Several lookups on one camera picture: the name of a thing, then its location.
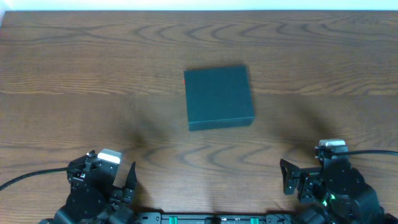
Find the dark green box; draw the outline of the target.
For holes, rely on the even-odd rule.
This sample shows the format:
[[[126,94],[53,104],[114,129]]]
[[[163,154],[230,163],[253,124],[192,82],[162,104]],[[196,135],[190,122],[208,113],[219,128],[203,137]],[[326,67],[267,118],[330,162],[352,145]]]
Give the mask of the dark green box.
[[[249,126],[255,118],[245,65],[184,71],[190,131]]]

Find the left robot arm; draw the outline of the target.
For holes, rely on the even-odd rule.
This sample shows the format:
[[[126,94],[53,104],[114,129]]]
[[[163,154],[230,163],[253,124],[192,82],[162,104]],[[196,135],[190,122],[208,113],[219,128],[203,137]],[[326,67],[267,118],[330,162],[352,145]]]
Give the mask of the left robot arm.
[[[138,223],[130,208],[137,186],[136,163],[133,162],[122,187],[114,185],[122,154],[103,149],[90,151],[71,161],[67,167],[70,193],[65,205],[53,218],[40,224],[68,223]]]

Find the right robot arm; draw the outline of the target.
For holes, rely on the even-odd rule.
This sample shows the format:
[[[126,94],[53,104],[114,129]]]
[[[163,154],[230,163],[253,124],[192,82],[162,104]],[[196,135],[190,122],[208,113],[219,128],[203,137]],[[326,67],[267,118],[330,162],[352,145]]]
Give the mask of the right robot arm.
[[[397,224],[397,218],[384,211],[376,191],[347,158],[304,169],[282,159],[280,168],[284,193],[298,192],[299,202],[310,205],[292,223]]]

